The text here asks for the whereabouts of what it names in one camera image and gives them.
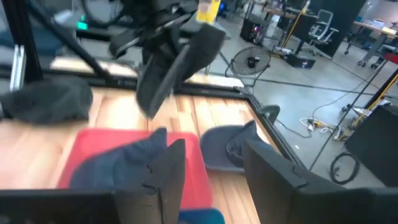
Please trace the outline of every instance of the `wooden tabletop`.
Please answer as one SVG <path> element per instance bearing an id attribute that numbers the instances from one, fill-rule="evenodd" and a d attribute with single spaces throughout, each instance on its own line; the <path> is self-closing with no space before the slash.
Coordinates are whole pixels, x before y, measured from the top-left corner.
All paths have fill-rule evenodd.
<path id="1" fill-rule="evenodd" d="M 359 26 L 364 27 L 364 28 L 368 28 L 368 29 L 372 29 L 372 30 L 381 32 L 381 33 L 383 33 L 383 34 L 387 34 L 387 35 L 388 35 L 389 37 L 391 37 L 391 38 L 396 38 L 396 37 L 398 37 L 397 34 L 393 34 L 393 33 L 387 32 L 387 31 L 385 31 L 385 30 L 383 30 L 383 29 L 380 29 L 380 28 L 378 28 L 378 27 L 374 27 L 374 26 L 369 25 L 369 24 L 365 24 L 365 23 L 363 23 L 363 22 L 354 21 L 354 24 L 355 24 L 355 25 L 359 25 Z"/>
<path id="2" fill-rule="evenodd" d="M 59 59 L 54 67 L 83 70 L 74 60 Z M 129 68 L 101 63 L 117 74 L 134 73 Z M 200 79 L 200 82 L 214 82 Z M 217 85 L 230 85 L 229 78 L 217 78 Z M 32 126 L 17 121 L 0 122 L 0 189 L 52 189 L 58 184 L 76 134 L 85 127 L 142 129 L 165 126 L 168 131 L 184 131 L 199 138 L 208 129 L 225 124 L 257 121 L 259 136 L 277 149 L 246 101 L 175 96 L 165 101 L 153 120 L 141 113 L 133 91 L 93 88 L 93 104 L 87 122 L 56 126 Z M 259 223 L 246 179 L 241 174 L 208 171 L 215 208 L 227 224 Z"/>
<path id="3" fill-rule="evenodd" d="M 104 62 L 98 61 L 101 67 L 110 72 L 113 75 L 120 75 L 126 77 L 136 77 L 137 72 L 127 65 L 123 65 L 116 62 Z M 73 70 L 81 72 L 93 72 L 93 69 L 89 67 L 84 61 L 79 58 L 73 57 L 57 57 L 51 64 L 52 69 L 57 70 Z M 195 74 L 187 82 L 210 84 L 218 86 L 239 86 L 243 87 L 243 83 L 238 78 L 231 77 L 220 77 L 214 75 L 203 75 L 201 73 Z"/>

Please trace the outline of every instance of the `blue cloth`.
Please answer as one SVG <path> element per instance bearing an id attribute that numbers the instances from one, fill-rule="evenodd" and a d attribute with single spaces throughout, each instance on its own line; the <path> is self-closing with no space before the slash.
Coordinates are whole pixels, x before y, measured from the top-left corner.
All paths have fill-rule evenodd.
<path id="1" fill-rule="evenodd" d="M 122 190 L 140 187 L 150 174 L 147 165 L 167 150 L 167 130 L 85 160 L 72 174 L 71 189 Z"/>

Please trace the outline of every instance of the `dark gray cloth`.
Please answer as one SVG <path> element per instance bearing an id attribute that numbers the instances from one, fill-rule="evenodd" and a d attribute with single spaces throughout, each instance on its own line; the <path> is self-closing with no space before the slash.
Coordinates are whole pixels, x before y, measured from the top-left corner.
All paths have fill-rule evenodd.
<path id="1" fill-rule="evenodd" d="M 257 135 L 256 122 L 243 125 L 218 126 L 200 138 L 200 149 L 206 168 L 244 173 L 243 146 L 247 140 L 262 142 Z"/>
<path id="2" fill-rule="evenodd" d="M 0 96 L 7 118 L 32 124 L 88 120 L 93 102 L 90 86 L 78 77 L 42 80 Z"/>
<path id="3" fill-rule="evenodd" d="M 262 141 L 257 135 L 255 121 L 246 123 L 226 145 L 226 156 L 237 167 L 243 167 L 243 144 L 247 140 Z"/>

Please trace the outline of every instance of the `office chair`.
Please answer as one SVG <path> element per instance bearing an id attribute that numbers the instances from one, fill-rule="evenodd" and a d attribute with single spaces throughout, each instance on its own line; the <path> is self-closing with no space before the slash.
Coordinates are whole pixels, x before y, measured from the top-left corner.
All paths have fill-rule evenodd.
<path id="1" fill-rule="evenodd" d="M 338 32 L 337 29 L 330 27 L 332 18 L 332 12 L 320 9 L 318 13 L 318 19 L 316 23 L 312 25 L 310 32 L 308 33 L 311 38 L 310 51 L 314 56 L 317 52 L 315 45 L 329 44 L 331 42 L 330 37 L 333 35 L 333 33 Z"/>

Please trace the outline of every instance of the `black fan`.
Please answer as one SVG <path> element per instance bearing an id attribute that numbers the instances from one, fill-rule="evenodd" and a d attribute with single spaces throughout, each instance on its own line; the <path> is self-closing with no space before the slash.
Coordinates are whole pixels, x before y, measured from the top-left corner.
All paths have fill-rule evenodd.
<path id="1" fill-rule="evenodd" d="M 256 84 L 257 79 L 260 75 L 270 67 L 269 62 L 271 61 L 271 53 L 262 47 L 248 47 L 238 52 L 231 63 L 225 70 L 226 72 L 231 68 L 232 72 L 236 76 L 254 75 L 253 87 Z"/>

